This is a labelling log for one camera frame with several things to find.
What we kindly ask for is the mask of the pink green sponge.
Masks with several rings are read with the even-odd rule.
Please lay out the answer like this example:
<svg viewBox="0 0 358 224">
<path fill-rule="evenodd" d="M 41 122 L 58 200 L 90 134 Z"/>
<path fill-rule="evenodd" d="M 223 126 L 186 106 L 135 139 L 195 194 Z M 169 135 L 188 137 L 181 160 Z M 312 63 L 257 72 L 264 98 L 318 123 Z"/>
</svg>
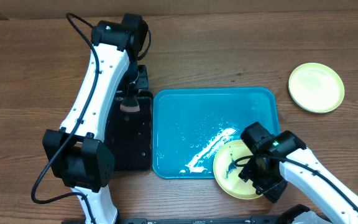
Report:
<svg viewBox="0 0 358 224">
<path fill-rule="evenodd" d="M 120 104 L 120 110 L 126 113 L 136 113 L 140 111 L 139 102 L 136 96 L 126 96 Z"/>
</svg>

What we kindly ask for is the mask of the yellow plate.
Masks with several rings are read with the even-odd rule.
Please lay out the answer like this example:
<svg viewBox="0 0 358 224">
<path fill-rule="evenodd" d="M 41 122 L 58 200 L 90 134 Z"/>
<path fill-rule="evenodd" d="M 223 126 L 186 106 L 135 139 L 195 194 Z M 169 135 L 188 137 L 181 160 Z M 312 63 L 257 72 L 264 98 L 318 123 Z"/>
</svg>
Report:
<svg viewBox="0 0 358 224">
<path fill-rule="evenodd" d="M 321 63 L 304 63 L 292 71 L 288 91 L 293 101 L 312 113 L 328 113 L 340 106 L 345 89 L 341 77 Z"/>
<path fill-rule="evenodd" d="M 251 154 L 243 141 L 235 140 L 225 143 L 214 157 L 213 174 L 216 182 L 227 194 L 235 198 L 252 200 L 260 197 L 256 194 L 251 180 L 244 182 L 239 178 L 242 168 L 234 165 L 236 159 Z"/>
</svg>

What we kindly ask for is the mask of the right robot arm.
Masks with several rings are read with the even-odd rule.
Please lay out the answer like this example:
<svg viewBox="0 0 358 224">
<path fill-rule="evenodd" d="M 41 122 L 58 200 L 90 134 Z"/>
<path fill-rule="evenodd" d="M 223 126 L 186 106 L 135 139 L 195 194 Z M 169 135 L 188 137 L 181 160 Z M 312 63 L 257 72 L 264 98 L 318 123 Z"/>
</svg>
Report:
<svg viewBox="0 0 358 224">
<path fill-rule="evenodd" d="M 239 178 L 275 203 L 287 184 L 301 190 L 331 223 L 358 223 L 358 196 L 337 179 L 291 131 L 270 134 L 260 123 L 246 127 L 241 140 L 249 156 L 235 160 Z"/>
</svg>

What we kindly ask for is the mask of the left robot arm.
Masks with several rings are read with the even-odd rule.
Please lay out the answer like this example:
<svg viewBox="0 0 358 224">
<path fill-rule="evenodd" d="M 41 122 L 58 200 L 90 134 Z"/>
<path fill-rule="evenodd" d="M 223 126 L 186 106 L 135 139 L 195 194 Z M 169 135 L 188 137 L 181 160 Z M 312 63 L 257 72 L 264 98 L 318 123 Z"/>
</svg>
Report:
<svg viewBox="0 0 358 224">
<path fill-rule="evenodd" d="M 104 143 L 105 130 L 117 91 L 124 93 L 121 110 L 140 110 L 136 95 L 144 88 L 139 80 L 145 73 L 138 62 L 147 54 L 143 44 L 151 40 L 151 32 L 140 15 L 127 13 L 120 23 L 99 21 L 91 28 L 91 37 L 82 38 L 91 50 L 85 79 L 59 129 L 44 134 L 48 163 L 32 187 L 31 199 L 46 204 L 76 196 L 85 223 L 118 223 L 119 211 L 108 186 L 114 155 Z M 49 169 L 71 190 L 51 199 L 37 199 L 37 187 Z"/>
</svg>

